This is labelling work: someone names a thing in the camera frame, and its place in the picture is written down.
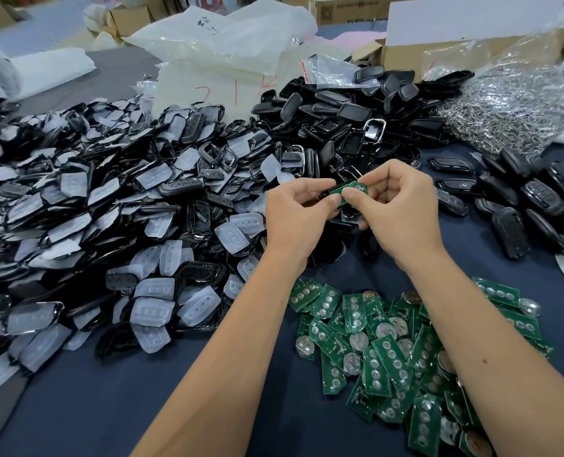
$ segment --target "pile of circuit boards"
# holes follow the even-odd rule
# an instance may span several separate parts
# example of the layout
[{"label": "pile of circuit boards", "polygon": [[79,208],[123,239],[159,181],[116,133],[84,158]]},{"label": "pile of circuit boards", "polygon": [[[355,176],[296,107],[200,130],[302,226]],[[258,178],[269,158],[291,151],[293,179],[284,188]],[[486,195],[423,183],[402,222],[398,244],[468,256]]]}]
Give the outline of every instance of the pile of circuit boards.
[{"label": "pile of circuit boards", "polygon": [[[381,86],[298,78],[226,124],[203,102],[154,118],[139,96],[28,116],[0,101],[0,385],[99,327],[99,358],[214,330],[267,244],[268,189],[344,185],[448,142],[430,110],[471,74],[415,85],[410,70],[361,70]],[[309,264],[337,260],[358,219],[343,207]]]},{"label": "pile of circuit boards", "polygon": [[532,244],[551,253],[564,254],[564,162],[545,163],[541,158],[503,149],[500,154],[479,155],[484,169],[458,157],[430,157],[437,172],[439,209],[448,215],[468,215],[466,201],[491,222],[503,253],[512,260],[527,255]]},{"label": "pile of circuit boards", "polygon": [[[518,289],[473,278],[502,315],[547,359],[553,348],[541,336],[541,307]],[[403,292],[392,303],[375,291],[342,294],[328,284],[297,280],[288,305],[300,313],[295,348],[322,363],[322,392],[339,394],[356,382],[347,407],[362,420],[405,423],[409,448],[430,457],[440,441],[471,457],[492,448],[456,375],[420,296]]]}]

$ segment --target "table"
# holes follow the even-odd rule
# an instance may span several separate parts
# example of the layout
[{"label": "table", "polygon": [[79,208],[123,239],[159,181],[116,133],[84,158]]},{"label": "table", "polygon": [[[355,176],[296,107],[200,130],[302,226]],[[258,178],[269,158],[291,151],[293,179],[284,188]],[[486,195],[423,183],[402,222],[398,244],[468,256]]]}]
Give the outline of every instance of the table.
[{"label": "table", "polygon": [[[137,48],[90,56],[98,70],[28,99],[23,111],[62,109],[99,96],[121,99],[132,94],[128,86],[142,74],[156,75],[156,59]],[[470,157],[469,150],[453,144],[425,155]],[[564,148],[548,149],[545,158],[564,159]],[[551,363],[564,376],[564,276],[553,256],[536,248],[521,262],[507,260],[474,208],[465,219],[441,215],[440,224],[447,250],[468,276],[516,286],[542,305],[542,334],[556,347]],[[306,276],[334,282],[345,292],[377,289],[388,299],[411,288],[389,256],[382,253],[369,263],[355,245],[338,262],[323,266],[322,272],[308,270]],[[379,420],[366,425],[346,408],[351,384],[337,397],[323,396],[319,359],[303,360],[294,350],[298,319],[288,308],[247,455],[411,455],[403,431]],[[90,337],[76,352],[59,353],[31,379],[0,435],[0,457],[126,457],[209,335],[192,334],[160,353],[132,352],[105,362],[94,358],[97,338]]]}]

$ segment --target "hand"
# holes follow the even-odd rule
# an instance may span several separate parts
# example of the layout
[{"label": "hand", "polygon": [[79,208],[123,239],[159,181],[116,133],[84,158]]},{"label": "hand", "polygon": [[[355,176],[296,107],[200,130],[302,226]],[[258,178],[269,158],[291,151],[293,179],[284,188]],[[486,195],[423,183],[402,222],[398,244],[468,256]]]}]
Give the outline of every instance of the hand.
[{"label": "hand", "polygon": [[322,191],[334,185],[331,178],[298,178],[267,192],[267,251],[290,260],[297,276],[304,271],[325,221],[337,215],[339,194],[314,203]]},{"label": "hand", "polygon": [[445,253],[439,228],[439,201],[432,178],[399,161],[384,165],[362,176],[359,182],[369,195],[346,188],[341,195],[358,209],[377,238],[379,245],[403,270],[431,256]]}]

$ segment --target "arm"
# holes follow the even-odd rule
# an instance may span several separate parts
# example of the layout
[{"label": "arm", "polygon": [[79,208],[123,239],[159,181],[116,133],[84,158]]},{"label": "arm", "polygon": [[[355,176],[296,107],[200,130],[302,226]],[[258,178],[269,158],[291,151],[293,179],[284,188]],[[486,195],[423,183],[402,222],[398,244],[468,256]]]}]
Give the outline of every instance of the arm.
[{"label": "arm", "polygon": [[392,160],[360,181],[369,195],[342,195],[415,285],[497,454],[564,455],[564,378],[446,253],[431,178]]},{"label": "arm", "polygon": [[132,457],[246,453],[288,295],[341,198],[301,204],[334,184],[299,179],[268,192],[267,250]]}]

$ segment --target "person's right hand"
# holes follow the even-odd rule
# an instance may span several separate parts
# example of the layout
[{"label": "person's right hand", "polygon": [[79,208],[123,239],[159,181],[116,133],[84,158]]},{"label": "person's right hand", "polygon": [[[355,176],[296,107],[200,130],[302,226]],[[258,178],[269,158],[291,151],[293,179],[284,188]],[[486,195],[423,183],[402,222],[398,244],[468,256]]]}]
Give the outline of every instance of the person's right hand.
[{"label": "person's right hand", "polygon": [[405,271],[412,263],[444,253],[439,201],[432,178],[400,160],[389,160],[362,176],[369,195],[346,188],[341,195],[362,213],[379,245]]}]

